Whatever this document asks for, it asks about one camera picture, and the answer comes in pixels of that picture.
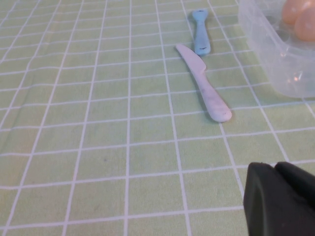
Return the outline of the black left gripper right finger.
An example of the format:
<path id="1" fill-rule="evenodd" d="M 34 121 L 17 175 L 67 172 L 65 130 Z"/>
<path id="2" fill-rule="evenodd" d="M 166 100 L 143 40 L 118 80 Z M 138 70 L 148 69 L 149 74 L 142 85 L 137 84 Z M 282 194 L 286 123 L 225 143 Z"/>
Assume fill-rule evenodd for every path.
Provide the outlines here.
<path id="1" fill-rule="evenodd" d="M 274 212 L 314 213 L 315 177 L 288 162 L 278 162 Z"/>

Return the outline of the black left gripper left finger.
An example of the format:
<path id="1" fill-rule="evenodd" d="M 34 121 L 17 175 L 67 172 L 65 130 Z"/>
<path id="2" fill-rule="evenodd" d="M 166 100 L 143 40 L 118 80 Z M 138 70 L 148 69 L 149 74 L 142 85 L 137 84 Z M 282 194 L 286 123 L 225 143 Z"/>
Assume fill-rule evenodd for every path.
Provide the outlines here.
<path id="1" fill-rule="evenodd" d="M 315 213 L 274 212 L 277 174 L 269 164 L 248 166 L 244 212 L 251 236 L 313 236 Z"/>

